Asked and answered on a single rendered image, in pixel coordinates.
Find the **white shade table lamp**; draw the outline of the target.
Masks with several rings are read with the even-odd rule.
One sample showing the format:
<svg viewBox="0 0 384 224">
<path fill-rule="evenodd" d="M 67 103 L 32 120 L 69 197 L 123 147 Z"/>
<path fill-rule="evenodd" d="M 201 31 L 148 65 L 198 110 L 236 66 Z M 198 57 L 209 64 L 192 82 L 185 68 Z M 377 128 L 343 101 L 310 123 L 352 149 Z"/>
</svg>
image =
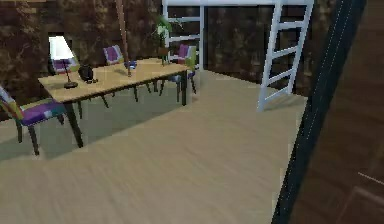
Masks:
<svg viewBox="0 0 384 224">
<path fill-rule="evenodd" d="M 49 55 L 52 60 L 65 60 L 75 57 L 63 36 L 51 36 L 49 38 Z M 78 84 L 70 79 L 69 72 L 65 74 L 67 82 L 64 84 L 64 88 L 76 88 Z"/>
</svg>

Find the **green potted house plant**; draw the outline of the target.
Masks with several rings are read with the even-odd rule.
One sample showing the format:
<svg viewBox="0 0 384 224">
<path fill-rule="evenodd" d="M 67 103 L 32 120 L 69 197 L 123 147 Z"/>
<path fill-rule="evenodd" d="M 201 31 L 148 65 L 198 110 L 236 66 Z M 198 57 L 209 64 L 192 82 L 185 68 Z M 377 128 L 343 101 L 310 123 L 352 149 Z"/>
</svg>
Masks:
<svg viewBox="0 0 384 224">
<path fill-rule="evenodd" d="M 161 58 L 162 65 L 169 64 L 169 48 L 166 47 L 166 36 L 172 31 L 171 23 L 162 15 L 156 20 L 155 33 L 159 38 L 158 56 Z"/>
</svg>

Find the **white loft bed frame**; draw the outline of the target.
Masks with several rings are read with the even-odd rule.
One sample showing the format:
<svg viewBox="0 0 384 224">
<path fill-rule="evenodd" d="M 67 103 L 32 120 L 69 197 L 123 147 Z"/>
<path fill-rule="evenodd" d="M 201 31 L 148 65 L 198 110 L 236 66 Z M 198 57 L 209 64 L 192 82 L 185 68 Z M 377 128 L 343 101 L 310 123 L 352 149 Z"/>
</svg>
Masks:
<svg viewBox="0 0 384 224">
<path fill-rule="evenodd" d="M 265 104 L 282 95 L 282 94 L 291 94 L 293 89 L 293 83 L 296 78 L 300 56 L 302 54 L 302 49 L 304 46 L 304 42 L 306 39 L 306 34 L 312 14 L 312 9 L 314 6 L 314 0 L 162 0 L 162 14 L 166 21 L 168 22 L 199 22 L 200 29 L 199 33 L 196 35 L 188 35 L 188 36 L 170 36 L 169 32 L 165 34 L 165 46 L 168 47 L 171 42 L 180 42 L 185 40 L 199 40 L 199 62 L 197 64 L 197 68 L 201 71 L 204 70 L 203 59 L 204 59 L 204 48 L 203 48 L 203 32 L 204 32 L 204 19 L 205 19 L 205 8 L 209 6 L 259 6 L 259 5 L 272 5 L 274 7 L 273 16 L 271 20 L 270 33 L 269 33 L 269 41 L 268 48 L 266 51 L 263 75 L 262 75 L 262 83 L 261 89 L 258 98 L 257 110 L 263 111 L 265 108 Z M 301 21 L 281 21 L 281 14 L 284 6 L 290 5 L 299 5 L 305 7 L 304 17 Z M 199 8 L 199 16 L 198 17 L 170 17 L 168 13 L 168 8 L 171 6 L 195 6 Z M 277 34 L 279 31 L 288 30 L 288 29 L 300 29 L 300 35 L 298 38 L 298 42 L 295 46 L 285 48 L 282 50 L 275 50 L 275 45 L 277 42 Z M 275 75 L 273 77 L 270 76 L 272 62 L 274 59 L 277 59 L 282 56 L 287 56 L 289 54 L 295 54 L 293 64 L 290 69 L 285 72 L 280 73 L 279 75 Z M 288 77 L 289 82 L 286 87 L 283 89 L 273 93 L 270 96 L 267 96 L 267 87 L 278 81 L 282 78 Z"/>
</svg>

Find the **light wooden table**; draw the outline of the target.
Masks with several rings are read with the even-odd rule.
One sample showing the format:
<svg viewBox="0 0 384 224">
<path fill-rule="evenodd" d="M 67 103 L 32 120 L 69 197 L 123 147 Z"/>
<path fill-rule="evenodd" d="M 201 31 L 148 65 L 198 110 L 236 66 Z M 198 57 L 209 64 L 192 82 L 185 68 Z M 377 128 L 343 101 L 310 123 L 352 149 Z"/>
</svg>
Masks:
<svg viewBox="0 0 384 224">
<path fill-rule="evenodd" d="M 128 69 L 123 64 L 93 68 L 94 76 L 98 80 L 94 84 L 86 84 L 81 80 L 77 72 L 71 72 L 69 74 L 70 79 L 78 83 L 78 86 L 72 89 L 64 88 L 64 84 L 67 82 L 66 75 L 42 77 L 38 81 L 53 99 L 64 104 L 77 146 L 82 148 L 82 133 L 73 109 L 74 103 L 152 82 L 160 78 L 180 75 L 181 103 L 185 106 L 187 103 L 188 71 L 189 68 L 186 65 L 176 63 L 163 65 L 160 59 L 149 58 L 138 60 L 136 68 L 131 70 L 131 75 L 128 75 Z"/>
</svg>

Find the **purple patchwork chair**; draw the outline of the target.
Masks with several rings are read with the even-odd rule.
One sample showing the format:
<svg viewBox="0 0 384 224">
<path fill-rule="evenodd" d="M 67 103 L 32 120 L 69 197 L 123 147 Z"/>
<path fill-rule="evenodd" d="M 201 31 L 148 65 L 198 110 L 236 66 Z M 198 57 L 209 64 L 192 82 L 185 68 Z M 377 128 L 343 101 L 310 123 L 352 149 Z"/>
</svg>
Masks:
<svg viewBox="0 0 384 224">
<path fill-rule="evenodd" d="M 49 71 L 52 75 L 76 72 L 80 64 L 76 57 L 65 60 L 49 60 Z"/>
<path fill-rule="evenodd" d="M 108 65 L 114 65 L 124 62 L 124 57 L 118 45 L 113 45 L 103 49 Z"/>
<path fill-rule="evenodd" d="M 37 135 L 34 126 L 51 118 L 56 118 L 61 125 L 64 124 L 64 105 L 53 98 L 45 98 L 26 105 L 19 105 L 8 91 L 0 85 L 0 107 L 9 118 L 15 121 L 18 133 L 18 142 L 23 140 L 23 128 L 28 129 L 33 151 L 36 156 L 40 154 Z"/>
<path fill-rule="evenodd" d="M 196 55 L 197 47 L 193 45 L 181 44 L 179 46 L 179 53 L 177 57 L 177 62 L 179 64 L 184 64 L 188 67 L 187 78 L 191 81 L 191 86 L 193 92 L 196 92 L 196 85 L 194 82 L 194 76 L 196 74 Z M 179 94 L 181 92 L 181 76 L 174 75 L 167 77 L 161 81 L 159 95 L 162 95 L 164 84 L 166 81 L 173 82 L 176 84 L 176 98 L 180 99 Z"/>
</svg>

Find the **dark brown wooden door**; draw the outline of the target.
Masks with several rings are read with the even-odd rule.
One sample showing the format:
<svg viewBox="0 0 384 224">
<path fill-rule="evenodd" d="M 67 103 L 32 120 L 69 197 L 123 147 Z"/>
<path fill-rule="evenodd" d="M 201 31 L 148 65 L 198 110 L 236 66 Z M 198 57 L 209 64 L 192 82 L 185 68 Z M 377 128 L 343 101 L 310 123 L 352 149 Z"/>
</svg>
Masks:
<svg viewBox="0 0 384 224">
<path fill-rule="evenodd" d="M 384 0 L 337 0 L 270 224 L 384 224 Z"/>
</svg>

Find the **brown baseball bat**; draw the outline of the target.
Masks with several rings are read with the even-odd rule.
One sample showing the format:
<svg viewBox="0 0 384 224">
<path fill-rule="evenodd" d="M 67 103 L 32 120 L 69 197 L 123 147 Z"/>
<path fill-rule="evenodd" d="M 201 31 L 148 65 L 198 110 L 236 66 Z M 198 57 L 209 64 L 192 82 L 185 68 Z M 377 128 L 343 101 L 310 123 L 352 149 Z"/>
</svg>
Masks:
<svg viewBox="0 0 384 224">
<path fill-rule="evenodd" d="M 131 74 L 131 69 L 129 65 L 128 43 L 127 43 L 127 34 L 126 34 L 126 26 L 125 26 L 123 0 L 115 0 L 115 2 L 116 2 L 116 11 L 118 16 L 120 34 L 122 38 L 122 45 L 123 45 L 122 53 L 124 55 L 124 63 L 127 68 L 127 75 L 128 77 L 130 77 L 132 74 Z"/>
</svg>

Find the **black round alarm clock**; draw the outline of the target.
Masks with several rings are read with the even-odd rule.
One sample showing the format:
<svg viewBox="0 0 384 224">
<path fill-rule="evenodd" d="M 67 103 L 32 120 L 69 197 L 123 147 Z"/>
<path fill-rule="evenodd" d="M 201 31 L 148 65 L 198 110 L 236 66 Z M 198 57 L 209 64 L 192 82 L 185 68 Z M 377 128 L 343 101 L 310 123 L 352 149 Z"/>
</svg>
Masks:
<svg viewBox="0 0 384 224">
<path fill-rule="evenodd" d="M 96 83 L 97 78 L 94 77 L 92 67 L 89 65 L 81 65 L 78 70 L 80 78 L 87 84 Z"/>
</svg>

